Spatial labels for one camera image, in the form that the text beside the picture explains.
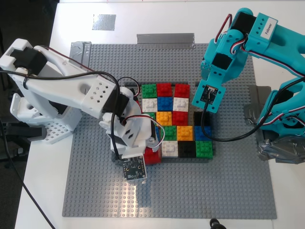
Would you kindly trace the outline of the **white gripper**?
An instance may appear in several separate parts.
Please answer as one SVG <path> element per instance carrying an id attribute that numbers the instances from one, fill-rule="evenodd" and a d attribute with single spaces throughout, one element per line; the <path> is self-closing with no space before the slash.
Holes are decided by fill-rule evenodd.
<path id="1" fill-rule="evenodd" d="M 114 120 L 114 138 L 110 139 L 110 149 L 121 159 L 143 156 L 145 149 L 153 152 L 159 150 L 159 140 L 156 136 L 157 122 L 147 114 L 131 115 L 122 122 L 118 117 Z"/>

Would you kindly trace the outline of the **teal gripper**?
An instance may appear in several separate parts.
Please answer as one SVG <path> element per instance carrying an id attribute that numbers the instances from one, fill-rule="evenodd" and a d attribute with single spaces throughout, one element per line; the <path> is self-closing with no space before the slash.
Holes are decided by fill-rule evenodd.
<path id="1" fill-rule="evenodd" d="M 223 84 L 237 78 L 245 66 L 245 53 L 227 54 L 217 52 L 218 44 L 209 42 L 200 68 L 201 78 L 212 83 Z"/>

